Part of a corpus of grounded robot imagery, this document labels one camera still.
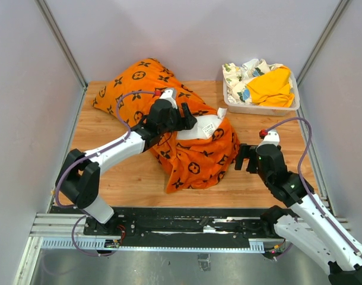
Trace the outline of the orange patterned pillowcase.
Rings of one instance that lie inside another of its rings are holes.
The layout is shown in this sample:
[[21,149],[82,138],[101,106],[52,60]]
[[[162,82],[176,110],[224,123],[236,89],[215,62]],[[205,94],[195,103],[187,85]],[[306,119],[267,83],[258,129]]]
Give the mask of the orange patterned pillowcase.
[[[154,58],[142,59],[102,87],[90,102],[92,107],[134,126],[149,114],[151,105],[167,88],[176,89],[178,105],[187,103],[194,117],[212,115],[209,106],[174,73]],[[150,152],[169,174],[167,193],[185,188],[205,189],[219,183],[239,150],[239,139],[225,116],[212,137],[178,140],[177,132],[165,134]]]

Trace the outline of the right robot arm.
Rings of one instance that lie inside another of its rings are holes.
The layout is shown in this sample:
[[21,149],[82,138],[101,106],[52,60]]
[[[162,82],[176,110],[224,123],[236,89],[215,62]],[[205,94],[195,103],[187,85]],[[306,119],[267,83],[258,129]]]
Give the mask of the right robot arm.
[[281,148],[241,144],[237,170],[244,160],[248,160],[247,172],[259,175],[271,194],[309,227],[273,206],[261,215],[261,233],[287,239],[320,266],[331,284],[362,284],[362,244],[335,219],[311,185],[287,169]]

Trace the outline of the white pillow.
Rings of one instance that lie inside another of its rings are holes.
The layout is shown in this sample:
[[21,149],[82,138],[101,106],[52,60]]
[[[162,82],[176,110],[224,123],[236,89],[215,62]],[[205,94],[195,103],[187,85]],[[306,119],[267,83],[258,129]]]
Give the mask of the white pillow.
[[207,140],[221,125],[226,113],[226,108],[219,108],[215,114],[199,116],[192,129],[179,131],[176,138],[178,140]]

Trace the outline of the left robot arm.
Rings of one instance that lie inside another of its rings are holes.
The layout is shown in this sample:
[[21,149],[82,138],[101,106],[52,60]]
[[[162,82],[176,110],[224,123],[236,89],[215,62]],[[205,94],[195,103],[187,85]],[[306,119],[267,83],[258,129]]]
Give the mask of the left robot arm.
[[105,235],[118,229],[114,211],[99,195],[100,177],[118,163],[156,145],[166,133],[191,130],[197,123],[187,103],[182,109],[167,99],[157,99],[144,115],[118,139],[90,151],[70,151],[56,181],[56,193],[63,193],[73,206],[97,221]]

